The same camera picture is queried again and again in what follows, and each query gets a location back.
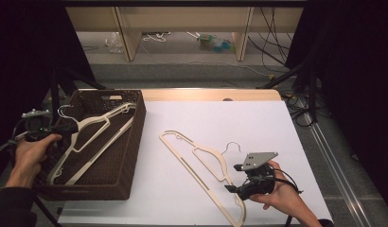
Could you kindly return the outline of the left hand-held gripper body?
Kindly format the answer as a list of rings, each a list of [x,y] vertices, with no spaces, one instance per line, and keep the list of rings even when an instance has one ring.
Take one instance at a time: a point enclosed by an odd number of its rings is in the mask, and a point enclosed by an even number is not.
[[[50,125],[51,112],[49,110],[32,109],[30,112],[22,114],[22,120],[26,130],[23,136],[27,142],[38,142],[49,135],[62,139],[57,129]]]

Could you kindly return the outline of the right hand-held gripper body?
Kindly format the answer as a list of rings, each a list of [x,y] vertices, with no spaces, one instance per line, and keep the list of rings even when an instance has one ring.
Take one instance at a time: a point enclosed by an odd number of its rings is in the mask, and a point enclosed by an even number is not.
[[[241,170],[247,175],[248,183],[244,183],[239,197],[245,201],[254,194],[269,194],[274,189],[274,170],[268,162],[278,155],[277,152],[248,153]]]

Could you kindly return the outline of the cream wooden clothes hanger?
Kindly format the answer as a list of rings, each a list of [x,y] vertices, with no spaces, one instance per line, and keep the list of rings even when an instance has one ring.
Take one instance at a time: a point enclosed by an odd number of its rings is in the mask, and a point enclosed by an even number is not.
[[[62,112],[62,109],[58,109],[58,113],[63,118],[72,119],[77,124],[77,132],[71,134],[71,141],[69,148],[64,152],[59,161],[54,165],[47,175],[46,183],[53,185],[55,180],[62,175],[63,165],[68,159],[69,155],[72,152],[81,152],[87,146],[89,146],[95,139],[97,139],[102,133],[104,133],[111,126],[111,118],[118,114],[127,114],[130,110],[136,108],[135,103],[127,102],[120,105],[117,108],[110,110],[107,113],[104,113],[100,116],[91,116],[85,118],[81,121],[78,121],[74,117],[67,116]],[[103,145],[103,147],[90,159],[88,160],[66,183],[65,185],[75,184],[82,175],[97,161],[97,159],[120,137],[122,136],[131,126],[133,122],[133,117],[131,117],[120,129],[115,132],[112,137]],[[82,131],[96,123],[101,123],[102,126],[91,136],[80,148],[75,148],[75,145],[78,141],[79,136],[82,134]]]
[[[232,185],[233,181],[222,154],[178,131],[161,132],[159,138],[229,223],[233,227],[242,227],[246,218],[246,206],[237,194],[230,194],[224,187],[226,184]]]

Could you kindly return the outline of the brown woven basket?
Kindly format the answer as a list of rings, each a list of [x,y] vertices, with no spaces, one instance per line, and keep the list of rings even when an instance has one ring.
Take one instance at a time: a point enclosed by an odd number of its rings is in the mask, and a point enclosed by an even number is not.
[[[81,152],[72,152],[63,165],[62,175],[53,185],[46,183],[47,175],[69,148],[71,135],[62,137],[58,144],[47,152],[42,171],[36,177],[33,188],[49,201],[117,201],[130,196],[135,164],[146,116],[146,106],[139,90],[91,90],[76,91],[70,103],[61,106],[62,112],[78,121],[91,116],[100,116],[127,102],[136,108],[111,118],[111,126]],[[73,185],[65,183],[90,160],[133,117],[132,126],[120,136]],[[72,119],[60,118],[59,126],[75,123]],[[88,126],[79,136],[75,148],[80,148],[102,126]]]

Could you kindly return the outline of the person's right hand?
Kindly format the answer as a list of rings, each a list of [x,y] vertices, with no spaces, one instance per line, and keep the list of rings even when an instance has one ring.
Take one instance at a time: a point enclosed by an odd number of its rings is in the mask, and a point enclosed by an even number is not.
[[[286,183],[287,178],[283,175],[280,165],[277,162],[269,161],[268,165],[273,169],[274,176],[277,179],[273,192],[267,195],[254,194],[250,197],[250,200],[263,203],[264,210],[273,207],[284,214],[294,218],[300,218],[300,215],[307,207],[300,198],[297,190]]]

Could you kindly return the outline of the person's left hand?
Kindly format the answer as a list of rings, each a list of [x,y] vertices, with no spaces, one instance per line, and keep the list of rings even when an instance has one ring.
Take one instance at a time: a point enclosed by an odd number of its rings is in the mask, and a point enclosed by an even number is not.
[[[61,140],[59,134],[50,134],[37,142],[21,140],[16,148],[15,165],[5,187],[31,188],[35,177],[41,171],[50,144]]]

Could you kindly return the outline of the black metal stand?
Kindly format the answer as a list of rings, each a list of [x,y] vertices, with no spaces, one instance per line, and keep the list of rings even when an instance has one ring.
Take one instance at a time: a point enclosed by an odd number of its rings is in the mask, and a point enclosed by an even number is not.
[[[309,90],[309,105],[307,107],[307,113],[311,118],[311,122],[316,123],[316,73],[317,71],[314,69],[312,61],[302,61],[297,66],[293,67],[289,72],[286,72],[277,79],[274,79],[267,84],[260,86],[260,89],[272,89],[274,86],[289,79],[290,77],[296,76],[296,79],[291,88],[296,94],[304,93],[306,89]]]
[[[58,109],[60,108],[60,95],[59,88],[68,95],[71,96],[78,90],[75,80],[82,81],[83,83],[98,89],[105,90],[106,87],[97,83],[94,77],[87,78],[78,72],[67,67],[56,67],[50,74],[50,94],[51,94],[51,107],[52,107],[52,123],[55,124],[59,119]]]

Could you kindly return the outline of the white table mat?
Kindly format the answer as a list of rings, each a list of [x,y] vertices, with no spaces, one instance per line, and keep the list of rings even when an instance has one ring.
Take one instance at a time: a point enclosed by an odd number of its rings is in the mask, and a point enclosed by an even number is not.
[[[282,101],[149,101],[130,197],[125,201],[69,201],[59,218],[65,226],[206,226],[229,222],[206,194],[208,185],[234,218],[233,194],[218,177],[218,160],[194,145],[212,148],[227,162],[234,184],[246,176],[234,169],[250,152],[273,152],[297,183],[318,218],[330,218],[320,188]]]

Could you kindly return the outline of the black curtain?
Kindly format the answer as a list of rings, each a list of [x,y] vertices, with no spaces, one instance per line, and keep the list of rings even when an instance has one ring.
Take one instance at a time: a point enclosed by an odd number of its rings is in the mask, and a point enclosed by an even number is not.
[[[326,103],[388,205],[388,0],[307,0],[287,66],[303,61],[336,14],[316,58]]]
[[[52,77],[69,94],[95,79],[62,0],[0,0],[0,146]]]

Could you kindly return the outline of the clear plastic bag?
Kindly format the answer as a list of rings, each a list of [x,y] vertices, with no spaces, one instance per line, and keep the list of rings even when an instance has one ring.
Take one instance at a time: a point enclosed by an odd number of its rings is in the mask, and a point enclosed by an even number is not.
[[[110,37],[106,38],[105,45],[111,53],[123,53],[123,44],[118,32],[113,32]]]

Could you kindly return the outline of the colourful plastic bag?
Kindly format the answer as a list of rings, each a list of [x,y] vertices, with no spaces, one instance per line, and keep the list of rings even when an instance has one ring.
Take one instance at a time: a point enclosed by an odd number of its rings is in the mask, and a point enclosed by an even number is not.
[[[230,41],[218,38],[215,35],[201,34],[197,40],[200,42],[201,48],[212,50],[216,53],[220,53],[222,51],[236,51],[235,47]]]

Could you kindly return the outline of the beige wooden shelf unit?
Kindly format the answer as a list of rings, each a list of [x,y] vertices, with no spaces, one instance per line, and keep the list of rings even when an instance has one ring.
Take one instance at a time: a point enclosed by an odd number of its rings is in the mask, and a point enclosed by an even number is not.
[[[232,34],[238,61],[243,61],[247,35],[266,32],[268,23],[279,33],[297,29],[302,8],[278,7],[68,7],[76,31],[118,32],[125,59],[133,61],[144,32],[199,31]]]

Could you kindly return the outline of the silver metal rail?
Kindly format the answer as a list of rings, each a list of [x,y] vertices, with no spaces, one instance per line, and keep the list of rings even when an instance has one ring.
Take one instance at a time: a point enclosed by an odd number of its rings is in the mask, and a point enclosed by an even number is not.
[[[356,226],[372,227],[372,222],[367,217],[361,201],[358,199],[348,179],[345,177],[339,162],[334,157],[333,151],[328,144],[319,124],[311,117],[309,111],[305,113],[305,119],[309,124],[311,133],[319,147],[319,150],[322,152],[322,156],[324,157],[334,182],[337,185],[342,198],[344,199],[347,209],[349,210],[352,218],[355,220]]]

